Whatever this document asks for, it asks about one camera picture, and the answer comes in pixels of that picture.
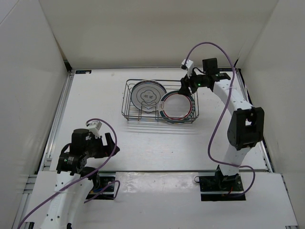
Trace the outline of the green red rimmed plate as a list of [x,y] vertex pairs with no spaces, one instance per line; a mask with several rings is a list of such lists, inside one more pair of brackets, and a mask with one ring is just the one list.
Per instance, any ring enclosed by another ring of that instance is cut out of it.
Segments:
[[159,116],[168,123],[179,124],[190,122],[195,117],[195,100],[178,91],[166,93],[159,102]]

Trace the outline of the white plate with thin rim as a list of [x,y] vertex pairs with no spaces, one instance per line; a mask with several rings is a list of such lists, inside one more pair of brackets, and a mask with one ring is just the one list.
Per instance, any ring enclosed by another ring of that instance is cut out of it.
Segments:
[[158,111],[161,98],[167,93],[165,87],[155,80],[142,80],[131,91],[131,102],[144,112]]

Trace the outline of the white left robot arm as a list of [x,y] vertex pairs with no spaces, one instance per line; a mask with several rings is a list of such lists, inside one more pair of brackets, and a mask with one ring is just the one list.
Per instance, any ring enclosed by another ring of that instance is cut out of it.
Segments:
[[98,136],[90,129],[75,129],[71,142],[61,150],[56,167],[54,194],[41,229],[71,229],[90,191],[101,184],[98,168],[88,167],[90,158],[110,159],[119,152],[116,137]]

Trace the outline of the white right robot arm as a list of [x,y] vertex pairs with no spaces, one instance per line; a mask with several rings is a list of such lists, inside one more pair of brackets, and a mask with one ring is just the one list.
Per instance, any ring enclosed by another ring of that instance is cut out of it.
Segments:
[[203,60],[202,74],[195,72],[191,60],[184,59],[181,68],[187,74],[181,79],[179,94],[191,95],[198,88],[207,87],[221,99],[224,110],[231,115],[227,130],[229,146],[214,178],[214,186],[224,191],[237,180],[246,154],[263,139],[264,110],[243,98],[233,87],[233,78],[219,71],[216,58]]

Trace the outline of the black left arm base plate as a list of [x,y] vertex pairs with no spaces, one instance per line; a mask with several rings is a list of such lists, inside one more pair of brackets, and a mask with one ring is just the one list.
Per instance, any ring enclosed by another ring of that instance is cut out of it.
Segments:
[[[106,172],[106,173],[99,173],[100,176],[100,185],[97,188],[94,188],[91,190],[86,200],[89,200],[90,198],[94,197],[96,194],[98,194],[105,186],[112,183],[116,179],[116,173],[115,172]],[[115,194],[115,183],[109,185],[107,189],[105,189],[104,192],[102,192],[99,196],[95,198],[95,200],[113,200],[114,194]]]

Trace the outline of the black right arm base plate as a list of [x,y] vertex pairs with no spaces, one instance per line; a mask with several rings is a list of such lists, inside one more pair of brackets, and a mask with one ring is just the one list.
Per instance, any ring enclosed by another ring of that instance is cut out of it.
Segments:
[[233,182],[219,184],[215,176],[195,176],[194,182],[200,186],[202,202],[246,201],[240,176]]

